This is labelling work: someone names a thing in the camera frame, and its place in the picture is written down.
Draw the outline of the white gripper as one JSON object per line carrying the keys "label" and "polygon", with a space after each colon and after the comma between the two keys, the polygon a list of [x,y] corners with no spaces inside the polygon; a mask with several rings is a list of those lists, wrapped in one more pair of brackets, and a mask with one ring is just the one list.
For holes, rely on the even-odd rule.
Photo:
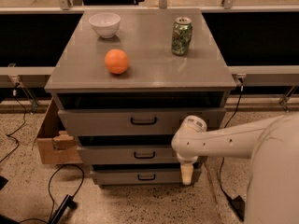
{"label": "white gripper", "polygon": [[172,138],[171,147],[176,152],[178,161],[181,163],[180,171],[182,183],[192,183],[193,166],[199,157],[200,136],[207,130],[206,123],[199,117],[188,116],[181,123]]}

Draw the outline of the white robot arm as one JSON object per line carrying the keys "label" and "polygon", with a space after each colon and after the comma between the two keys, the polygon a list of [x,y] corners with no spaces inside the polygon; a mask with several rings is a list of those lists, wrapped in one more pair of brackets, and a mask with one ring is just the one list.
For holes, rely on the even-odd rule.
{"label": "white robot arm", "polygon": [[189,185],[201,156],[250,160],[244,224],[299,224],[299,114],[208,131],[188,116],[171,146]]}

